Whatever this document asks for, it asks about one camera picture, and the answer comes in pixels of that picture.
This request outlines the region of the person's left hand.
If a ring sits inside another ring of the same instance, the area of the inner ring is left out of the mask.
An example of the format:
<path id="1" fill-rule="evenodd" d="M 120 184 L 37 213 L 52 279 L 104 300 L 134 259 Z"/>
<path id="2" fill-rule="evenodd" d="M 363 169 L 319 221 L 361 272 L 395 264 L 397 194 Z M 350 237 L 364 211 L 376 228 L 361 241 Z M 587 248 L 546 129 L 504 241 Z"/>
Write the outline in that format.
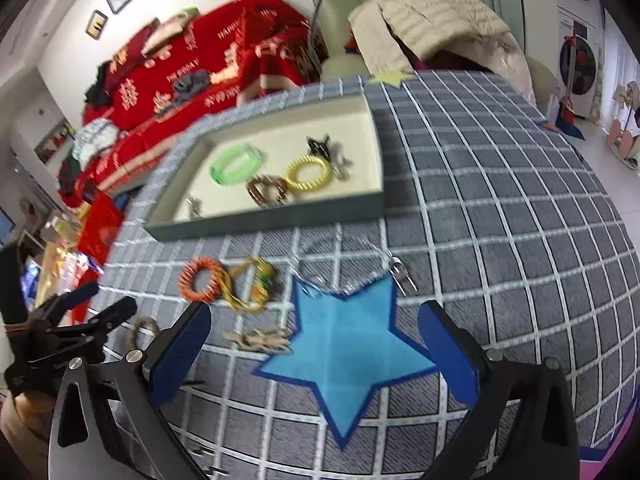
<path id="1" fill-rule="evenodd" d="M 38 391 L 10 394 L 1 410 L 1 431 L 34 479 L 48 478 L 55 398 Z"/>

